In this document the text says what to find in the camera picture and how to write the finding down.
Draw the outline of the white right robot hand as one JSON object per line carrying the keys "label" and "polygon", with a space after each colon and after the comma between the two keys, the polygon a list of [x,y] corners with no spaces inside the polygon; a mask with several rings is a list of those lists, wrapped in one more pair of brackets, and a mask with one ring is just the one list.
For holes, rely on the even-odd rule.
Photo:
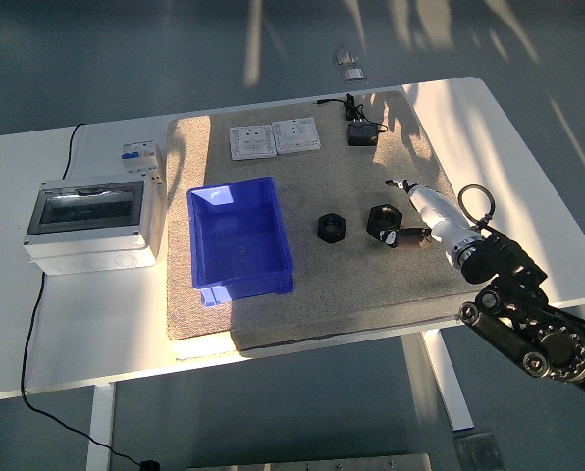
{"label": "white right robot hand", "polygon": [[432,238],[441,242],[449,255],[457,246],[478,236],[461,211],[438,191],[408,179],[386,180],[385,185],[406,192],[421,220],[431,230]]}

